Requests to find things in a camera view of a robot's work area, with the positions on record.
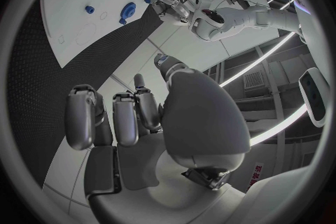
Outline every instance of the black mesh surface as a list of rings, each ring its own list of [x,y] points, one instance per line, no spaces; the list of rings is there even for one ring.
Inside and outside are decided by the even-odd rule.
[[[151,7],[82,51],[63,69],[47,40],[39,0],[26,15],[13,47],[7,94],[10,121],[21,154],[42,186],[62,141],[64,107],[77,84],[99,88],[161,21]]]

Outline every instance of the air vent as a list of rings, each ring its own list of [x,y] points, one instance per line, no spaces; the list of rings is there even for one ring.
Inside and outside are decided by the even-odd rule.
[[[261,71],[246,74],[244,76],[244,89],[251,90],[256,87],[265,86]]]

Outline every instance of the blue component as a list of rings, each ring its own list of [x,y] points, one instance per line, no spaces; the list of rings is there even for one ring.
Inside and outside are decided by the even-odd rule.
[[[89,14],[92,14],[92,13],[95,12],[95,9],[94,9],[93,7],[91,7],[91,6],[86,6],[86,7],[85,7],[85,10],[86,10],[86,12],[89,13]]]
[[[126,22],[125,19],[121,18],[121,19],[119,20],[119,23],[122,24],[122,25],[125,25],[127,22]]]
[[[122,17],[120,19],[120,23],[122,25],[126,24],[126,19],[130,18],[134,15],[134,13],[136,12],[136,4],[134,3],[128,3],[126,6],[124,6],[122,12],[120,13],[120,16]]]
[[[147,4],[151,3],[151,0],[144,0]]]

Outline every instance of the sign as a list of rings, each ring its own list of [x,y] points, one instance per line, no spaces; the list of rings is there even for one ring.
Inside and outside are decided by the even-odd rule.
[[[254,170],[252,172],[252,176],[249,181],[249,185],[246,189],[246,192],[253,186],[253,184],[257,183],[260,180],[262,175],[264,164],[261,162],[256,162],[254,165]]]

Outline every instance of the curved light strip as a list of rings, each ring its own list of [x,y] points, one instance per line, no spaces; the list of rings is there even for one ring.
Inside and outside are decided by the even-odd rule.
[[[253,137],[250,140],[250,146],[254,146],[255,144],[258,144],[277,133],[281,132],[282,130],[286,129],[289,125],[291,125],[293,122],[295,122],[299,117],[301,117],[304,113],[307,111],[306,104],[303,104],[298,110],[296,110],[292,115],[290,115],[287,119],[280,122],[278,125],[274,126],[272,129]]]
[[[271,49],[268,53],[265,53],[263,56],[261,56],[258,60],[256,60],[254,63],[250,64],[246,68],[244,68],[239,73],[235,74],[233,77],[229,78],[227,81],[224,81],[222,84],[220,84],[221,87],[226,86],[233,80],[239,78],[242,74],[246,73],[248,70],[252,69],[259,63],[261,63],[264,59],[266,59],[268,56],[270,56],[273,52],[275,52],[278,48],[280,48],[284,43],[286,43],[292,36],[294,36],[294,32],[291,32],[289,35],[287,35],[283,40],[279,42],[278,45],[276,45],[273,49]]]
[[[269,52],[265,53],[262,57],[260,57],[258,60],[256,60],[254,63],[250,64],[246,68],[244,68],[239,73],[235,74],[233,77],[229,78],[227,81],[220,84],[221,87],[226,86],[233,80],[239,78],[242,74],[246,73],[248,70],[251,70],[253,67],[261,63],[264,59],[266,59],[268,56],[270,56],[273,52],[275,52],[277,49],[279,49],[284,43],[286,43],[292,36],[294,36],[294,32],[291,32],[288,34],[283,40],[279,42],[273,49],[271,49]],[[296,110],[291,116],[289,116],[287,119],[285,119],[283,122],[279,123],[278,125],[274,126],[272,129],[252,138],[250,140],[250,146],[254,146],[255,144],[258,144],[277,133],[281,132],[282,130],[286,129],[289,125],[291,125],[293,122],[295,122],[299,117],[301,117],[304,113],[307,111],[306,104],[303,104],[298,110]]]

